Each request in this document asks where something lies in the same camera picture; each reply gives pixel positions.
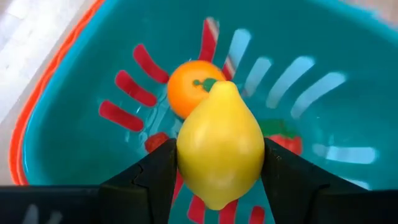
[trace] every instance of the red object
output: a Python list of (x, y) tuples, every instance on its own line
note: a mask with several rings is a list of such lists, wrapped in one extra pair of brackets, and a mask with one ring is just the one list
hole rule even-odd
[(197, 224), (202, 224), (205, 222), (205, 210), (205, 203), (198, 196), (194, 195), (189, 205), (188, 218)]
[(282, 147), (290, 150), (296, 155), (301, 155), (303, 153), (302, 140), (300, 137), (296, 136), (293, 139), (285, 138), (280, 134), (273, 135), (269, 139), (280, 144)]
[(205, 19), (203, 23), (203, 34), (201, 37), (201, 49), (199, 54), (199, 60), (206, 60), (211, 62), (216, 51), (216, 39), (211, 33), (211, 28), (208, 19)]
[(156, 65), (156, 63), (148, 54), (148, 51), (145, 49), (144, 45), (137, 45), (137, 47), (134, 48), (132, 56), (137, 64), (143, 69), (143, 71), (145, 71), (145, 73), (152, 77), (155, 81), (163, 84), (167, 83), (169, 80), (169, 74)]
[(251, 211), (249, 224), (263, 224), (266, 217), (266, 212), (260, 206), (254, 206)]
[(219, 224), (234, 224), (238, 200), (230, 202), (220, 211)]
[(164, 142), (166, 142), (169, 139), (169, 137), (166, 135), (166, 133), (157, 133), (154, 134), (153, 136), (150, 136), (144, 143), (145, 145), (145, 150), (148, 153), (151, 153), (155, 151), (160, 145), (162, 145)]
[(121, 70), (116, 75), (115, 83), (116, 86), (143, 105), (155, 106), (156, 97), (139, 86), (126, 71)]
[(225, 61), (225, 64), (223, 66), (223, 73), (224, 73), (224, 76), (225, 76), (226, 80), (228, 80), (228, 81), (232, 80), (232, 74), (231, 74), (231, 72), (230, 72), (230, 70), (228, 68), (227, 61)]
[(144, 128), (141, 119), (122, 110), (108, 100), (102, 102), (99, 107), (99, 115), (131, 131), (141, 131)]

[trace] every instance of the colander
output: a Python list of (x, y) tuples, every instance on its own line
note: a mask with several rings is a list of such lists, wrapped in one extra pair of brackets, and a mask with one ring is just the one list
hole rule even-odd
[[(18, 120), (14, 181), (100, 184), (143, 158), (149, 137), (175, 138), (167, 80), (200, 59), (235, 82), (266, 136), (365, 189), (396, 189), (397, 44), (338, 1), (98, 1)], [(176, 189), (171, 223), (274, 222), (260, 182), (220, 212), (181, 178)]]

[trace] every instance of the toy lemon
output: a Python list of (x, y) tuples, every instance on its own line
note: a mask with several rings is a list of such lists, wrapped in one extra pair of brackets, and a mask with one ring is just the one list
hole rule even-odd
[(235, 84), (216, 82), (182, 124), (178, 169), (189, 189), (212, 210), (243, 196), (259, 178), (264, 140)]

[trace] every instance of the basket slot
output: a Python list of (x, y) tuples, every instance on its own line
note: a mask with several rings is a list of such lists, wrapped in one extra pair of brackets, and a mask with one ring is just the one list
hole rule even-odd
[(106, 100), (99, 107), (99, 115), (131, 131), (141, 131), (144, 123), (138, 117), (129, 114), (112, 102)]
[(238, 200), (230, 202), (220, 211), (220, 223), (222, 224), (234, 224), (235, 214), (238, 207)]
[(143, 69), (143, 71), (145, 71), (145, 73), (151, 78), (159, 83), (167, 83), (169, 80), (169, 74), (156, 65), (156, 63), (148, 54), (148, 51), (145, 49), (144, 45), (137, 45), (133, 50), (132, 56), (137, 64)]
[(249, 219), (249, 224), (263, 224), (266, 217), (266, 211), (260, 206), (254, 206)]
[(116, 75), (115, 83), (122, 91), (143, 105), (151, 107), (156, 105), (156, 97), (139, 86), (126, 71), (121, 70)]
[(331, 72), (306, 89), (294, 103), (290, 114), (299, 119), (302, 113), (317, 99), (337, 88), (346, 81), (346, 77), (338, 72)]
[(203, 33), (201, 37), (201, 49), (199, 60), (211, 62), (216, 51), (218, 39), (218, 29), (213, 18), (207, 18), (203, 23)]
[(256, 60), (244, 83), (244, 96), (250, 97), (256, 92), (258, 85), (271, 65), (271, 61), (268, 58), (259, 57)]
[(193, 196), (191, 204), (189, 205), (188, 218), (195, 223), (205, 222), (205, 203), (196, 195)]
[(267, 107), (271, 109), (277, 108), (280, 99), (285, 92), (309, 69), (315, 64), (314, 59), (310, 57), (298, 57), (293, 63), (286, 68), (285, 72), (275, 82), (274, 86), (269, 91), (267, 97)]

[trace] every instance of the red stripe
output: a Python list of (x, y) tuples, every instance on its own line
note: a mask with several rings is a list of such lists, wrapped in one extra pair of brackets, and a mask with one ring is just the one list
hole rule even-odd
[(238, 207), (238, 200), (230, 202), (220, 211), (219, 224), (234, 224), (236, 208)]
[(141, 131), (144, 123), (138, 117), (106, 100), (99, 107), (99, 115), (131, 131)]
[(232, 74), (231, 74), (231, 72), (229, 72), (229, 69), (226, 66), (226, 63), (223, 66), (223, 73), (224, 73), (224, 76), (225, 76), (226, 80), (231, 80), (232, 79)]
[(249, 224), (263, 224), (266, 217), (266, 212), (260, 206), (254, 206), (251, 211)]
[(143, 71), (145, 71), (146, 74), (152, 77), (155, 81), (163, 84), (167, 83), (169, 80), (169, 75), (166, 71), (156, 65), (156, 63), (148, 54), (148, 51), (145, 49), (144, 45), (137, 45), (132, 53), (132, 56), (137, 64), (143, 69)]
[(183, 183), (184, 183), (184, 181), (182, 179), (182, 176), (181, 176), (180, 172), (177, 170), (177, 178), (175, 180), (172, 204), (174, 203), (175, 199), (177, 198), (178, 194), (180, 193)]
[(197, 224), (205, 222), (205, 203), (198, 197), (193, 196), (188, 210), (188, 218)]
[(143, 105), (155, 106), (156, 97), (139, 86), (126, 71), (121, 70), (116, 75), (115, 83), (121, 90)]
[(213, 37), (213, 34), (211, 33), (210, 23), (208, 19), (205, 19), (203, 23), (199, 60), (211, 62), (216, 51), (216, 44), (216, 37)]

